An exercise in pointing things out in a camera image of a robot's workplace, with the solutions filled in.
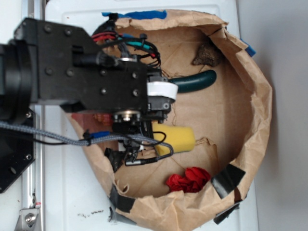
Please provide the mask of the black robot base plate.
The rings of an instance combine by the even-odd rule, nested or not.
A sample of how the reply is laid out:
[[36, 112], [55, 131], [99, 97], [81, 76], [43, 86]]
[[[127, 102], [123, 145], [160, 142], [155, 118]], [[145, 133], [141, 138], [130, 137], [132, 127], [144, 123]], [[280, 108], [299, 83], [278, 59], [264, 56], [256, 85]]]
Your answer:
[[0, 192], [6, 192], [35, 159], [32, 134], [0, 129]]

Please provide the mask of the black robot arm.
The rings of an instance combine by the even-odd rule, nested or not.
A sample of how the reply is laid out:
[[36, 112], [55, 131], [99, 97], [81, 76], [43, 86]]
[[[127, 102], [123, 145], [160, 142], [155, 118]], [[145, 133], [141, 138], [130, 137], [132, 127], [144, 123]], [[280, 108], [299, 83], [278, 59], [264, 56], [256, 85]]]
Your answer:
[[[107, 141], [126, 144], [127, 166], [155, 163], [137, 159], [144, 145], [173, 147], [155, 139], [152, 121], [163, 122], [178, 87], [162, 75], [160, 53], [145, 34], [131, 37], [115, 30], [110, 16], [93, 35], [84, 29], [26, 18], [8, 44], [0, 47], [0, 133], [54, 145], [90, 146]], [[67, 113], [108, 113], [133, 131], [86, 131], [73, 140], [26, 123], [30, 105], [57, 105]]]

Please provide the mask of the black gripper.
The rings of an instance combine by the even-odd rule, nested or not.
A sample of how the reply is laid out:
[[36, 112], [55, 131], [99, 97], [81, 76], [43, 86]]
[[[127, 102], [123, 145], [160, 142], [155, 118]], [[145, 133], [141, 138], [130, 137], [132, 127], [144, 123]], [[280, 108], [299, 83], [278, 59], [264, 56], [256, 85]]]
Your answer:
[[91, 144], [105, 141], [121, 141], [125, 150], [120, 153], [126, 166], [155, 163], [156, 156], [137, 159], [141, 146], [167, 148], [167, 156], [173, 147], [162, 139], [154, 138], [151, 122], [163, 123], [171, 105], [176, 101], [178, 86], [162, 75], [160, 69], [140, 62], [121, 61], [120, 69], [101, 69], [101, 76], [82, 74], [72, 83], [64, 83], [64, 103], [61, 108], [68, 113], [107, 113], [114, 122], [111, 132], [86, 132], [83, 142]]

